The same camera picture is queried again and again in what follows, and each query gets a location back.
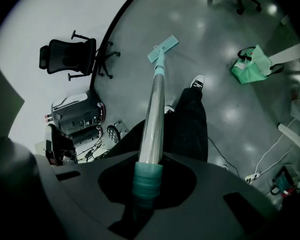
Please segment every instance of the green bag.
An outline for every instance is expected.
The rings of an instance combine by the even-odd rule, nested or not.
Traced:
[[[265,80],[283,70],[283,64],[272,65],[259,45],[242,49],[238,57],[231,72],[241,84]]]

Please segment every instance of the black jeans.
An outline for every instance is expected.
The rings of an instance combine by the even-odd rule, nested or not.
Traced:
[[[201,161],[208,160],[207,117],[201,98],[202,93],[199,89],[186,88],[182,92],[175,111],[164,115],[164,152]],[[138,123],[105,157],[138,151],[144,125],[144,120]]]

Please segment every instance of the bag handle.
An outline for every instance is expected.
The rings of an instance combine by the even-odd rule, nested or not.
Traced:
[[[251,48],[256,48],[255,46],[251,46],[251,47],[247,47],[247,48],[244,48],[244,49],[242,49],[242,50],[240,50],[239,52],[238,52],[238,57],[239,57],[239,59],[241,59],[241,60],[248,60],[248,61],[251,61],[251,57],[248,57],[248,56],[246,56],[246,55],[241,55],[241,52],[243,51],[243,50],[246,50],[246,49],[251,49]]]
[[[274,70],[275,67],[277,67],[277,66],[281,66],[281,68],[277,69],[275,72],[271,72],[270,74],[267,75],[267,77],[269,77],[269,76],[271,76],[271,75],[273,75],[273,74],[279,74],[279,73],[281,73],[281,72],[284,70],[284,65],[283,65],[283,63],[279,63],[279,64],[275,64],[275,65],[271,66],[271,67],[270,67],[270,70],[271,70],[271,71]]]

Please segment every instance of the gray floor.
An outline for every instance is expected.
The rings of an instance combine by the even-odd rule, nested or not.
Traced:
[[[97,77],[95,90],[107,115],[103,130],[122,119],[132,129],[146,116],[154,65],[147,55],[155,45],[174,35],[179,44],[166,53],[165,104],[175,106],[183,89],[197,75],[205,76],[202,103],[208,135],[241,178],[255,172],[261,156],[281,135],[278,123],[287,125],[292,98],[287,73],[252,84],[239,84],[230,73],[237,52],[259,44],[268,56],[300,42],[290,26],[280,26],[285,14],[273,0],[259,0],[262,12],[243,0],[245,12],[236,13],[236,0],[134,0],[117,24],[111,49],[121,57],[107,61],[113,79]],[[287,72],[300,70],[300,62],[287,64]],[[300,133],[300,123],[291,128]],[[104,144],[114,144],[103,137]],[[267,169],[292,145],[283,137],[260,163]],[[208,162],[226,164],[209,142]],[[294,148],[282,161],[300,170],[300,151]],[[253,184],[263,193],[280,164]]]

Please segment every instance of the white wall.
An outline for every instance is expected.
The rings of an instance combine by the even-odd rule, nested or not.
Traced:
[[[39,50],[50,40],[71,42],[71,34],[95,38],[97,47],[126,0],[20,0],[0,27],[0,70],[25,100],[9,137],[35,152],[44,139],[44,115],[54,100],[87,91],[91,75],[68,81],[63,71],[39,68]]]

